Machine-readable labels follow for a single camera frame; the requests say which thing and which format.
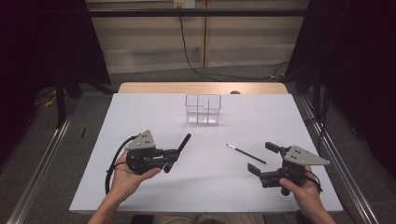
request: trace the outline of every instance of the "white paper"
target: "white paper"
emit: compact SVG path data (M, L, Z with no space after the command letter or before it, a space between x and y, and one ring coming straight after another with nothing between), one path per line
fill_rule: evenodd
M248 162L262 172L282 165L265 142L299 146L317 154L291 95L221 95L218 125L187 123L185 94L115 94L70 210L91 213L105 197L105 178L120 145L130 136L151 130L157 148L178 148L191 139L171 172L143 182L119 211L136 213L269 213L296 211L292 196L280 188L262 187L248 171ZM229 147L238 147L267 164ZM328 211L342 206L322 166L320 197Z

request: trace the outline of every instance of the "hand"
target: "hand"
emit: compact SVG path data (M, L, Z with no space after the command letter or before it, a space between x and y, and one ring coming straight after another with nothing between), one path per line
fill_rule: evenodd
M310 166L305 166L305 175L315 179L309 173L312 172ZM323 207L319 197L318 187L315 183L308 179L303 180L303 184L299 187L286 178L279 180L279 184L285 189L290 190L294 194L294 198L300 207L301 212L313 223L335 223L332 217Z
M115 168L114 178L111 185L110 192L108 194L115 197L119 202L125 201L129 196L131 196L146 179L150 179L158 174L161 169L153 168L142 175L137 175L132 172L126 162L127 151L124 151L116 164L119 164Z

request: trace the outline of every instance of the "pen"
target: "pen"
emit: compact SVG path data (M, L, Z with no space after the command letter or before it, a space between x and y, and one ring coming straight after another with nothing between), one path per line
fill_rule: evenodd
M240 152L240 153L242 153L242 154L245 154L245 155L249 156L250 158L253 158L253 159L256 160L256 161L260 161L260 162L262 162L262 163L264 163L264 164L267 164L267 162L262 161L262 160L260 160L259 158L254 157L254 156L252 156L252 155L250 155L250 154L248 154L248 153L242 151L241 149L239 149L239 148L237 148L237 147L233 147L233 146L231 146L230 144L226 144L226 146L227 146L227 147L230 147L230 148L232 148L232 149L235 149L236 151L238 151L238 152Z

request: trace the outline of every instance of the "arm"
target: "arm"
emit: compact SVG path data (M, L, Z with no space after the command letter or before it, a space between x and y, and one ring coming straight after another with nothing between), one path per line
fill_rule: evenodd
M126 161L126 154L127 152L124 151L116 161L116 164L120 165L117 165L115 169L110 192L106 195L96 212L91 217L88 222L89 224L110 223L117 211L117 208L137 190L140 183L146 179L154 177L161 171L160 168L154 168L142 175L136 175L134 172L129 170L125 163L123 163Z
M311 171L311 167L305 166L305 170ZM313 175L308 172L305 172L305 174L314 178ZM305 180L299 187L288 179L282 178L279 180L279 184L293 192L294 198L300 207L301 212L312 223L335 223L330 214L323 207L319 197L318 188L314 183L309 180Z

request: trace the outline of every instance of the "transparent box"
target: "transparent box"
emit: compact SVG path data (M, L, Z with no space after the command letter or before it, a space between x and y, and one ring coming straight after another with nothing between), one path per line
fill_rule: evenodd
M218 124L221 96L216 94L187 94L186 112L188 123Z

